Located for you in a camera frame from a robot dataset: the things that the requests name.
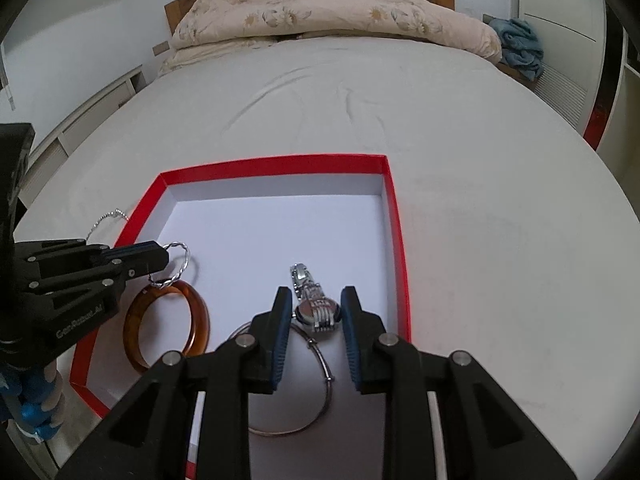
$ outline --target metal screw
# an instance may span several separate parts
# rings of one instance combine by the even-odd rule
[[[391,332],[385,332],[383,334],[380,334],[380,336],[378,336],[378,341],[380,341],[381,345],[393,346],[393,345],[397,345],[398,341],[400,340],[398,339],[398,336],[396,334],[392,334]]]
[[[469,355],[464,350],[456,350],[455,352],[453,352],[451,358],[453,359],[453,362],[455,362],[455,364],[457,364],[458,366],[467,366],[468,364],[471,364],[471,361],[473,360],[471,358],[471,355]]]
[[[241,334],[236,337],[236,344],[241,346],[242,348],[249,348],[252,344],[255,343],[255,337],[251,334]]]
[[[162,362],[167,366],[177,365],[182,359],[182,354],[175,350],[169,350],[162,356]]]

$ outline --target white cabinet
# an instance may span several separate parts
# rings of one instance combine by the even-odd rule
[[[600,85],[606,46],[604,0],[519,0],[519,16],[545,51],[535,93],[580,134],[589,122]]]
[[[126,73],[82,103],[31,152],[20,189],[27,208],[69,155],[144,85],[140,67]]]

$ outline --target brown bangle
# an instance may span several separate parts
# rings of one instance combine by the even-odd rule
[[[165,294],[181,294],[189,304],[191,329],[189,331],[189,339],[182,350],[182,354],[185,356],[203,354],[209,343],[209,311],[200,295],[189,283],[177,280],[173,285],[163,288],[147,285],[131,302],[131,306],[127,310],[127,315],[124,319],[124,328],[122,330],[124,351],[127,354],[127,359],[129,359],[131,366],[140,374],[149,370],[148,363],[140,353],[140,324],[149,306]]]

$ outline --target silver bangle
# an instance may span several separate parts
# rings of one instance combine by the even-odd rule
[[[228,339],[236,338],[237,336],[248,332],[249,327],[251,326],[251,322],[245,323],[240,328],[234,330],[234,332],[229,336]],[[249,432],[259,435],[259,436],[288,436],[296,433],[301,433],[302,431],[308,430],[311,426],[313,426],[318,420],[320,420],[326,413],[329,411],[329,407],[331,406],[331,399],[333,394],[333,382],[335,380],[334,376],[331,373],[331,368],[329,368],[329,363],[327,363],[326,359],[322,355],[322,352],[318,348],[318,342],[312,338],[309,334],[307,334],[304,330],[302,330],[298,325],[291,323],[290,329],[297,333],[300,337],[304,338],[306,341],[306,346],[313,352],[316,356],[316,360],[320,365],[320,369],[322,370],[322,376],[324,377],[324,403],[322,404],[322,408],[318,411],[316,416],[313,418],[311,422],[306,423],[304,426],[300,428],[296,428],[295,430],[285,430],[285,431],[263,431],[258,430],[257,428],[252,428],[249,426]]]

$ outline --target silver bracelet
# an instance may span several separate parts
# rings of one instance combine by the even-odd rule
[[[237,336],[248,332],[249,327],[251,326],[251,322],[245,323],[238,329],[234,330],[234,332],[229,336],[228,339],[234,339]],[[318,342],[312,338],[309,334],[307,334],[304,330],[302,330],[298,325],[291,323],[289,328],[293,330],[300,337],[304,338],[306,341],[306,346],[313,352],[316,356],[316,360],[320,365],[320,369],[322,370],[322,376],[324,377],[324,403],[322,404],[322,408],[318,411],[316,416],[310,422],[306,423],[304,426],[300,428],[296,428],[295,430],[285,430],[285,431],[264,431],[258,430],[257,428],[252,428],[249,426],[249,432],[259,435],[259,436],[288,436],[296,433],[301,433],[302,431],[308,430],[311,428],[318,420],[320,420],[326,413],[329,411],[329,407],[331,406],[331,399],[333,394],[333,382],[335,380],[334,376],[331,373],[331,369],[329,368],[329,363],[327,363],[326,359],[322,355],[322,352],[318,348]]]
[[[102,222],[103,220],[107,218],[118,218],[118,217],[123,218],[127,222],[129,221],[129,217],[125,215],[120,209],[114,209],[113,211],[109,211],[108,213],[105,213],[100,218],[98,218],[98,221],[94,224],[93,227],[91,227],[91,230],[87,233],[84,239],[88,240],[89,236],[94,234],[94,231],[98,228],[98,225],[100,225],[100,222]]]

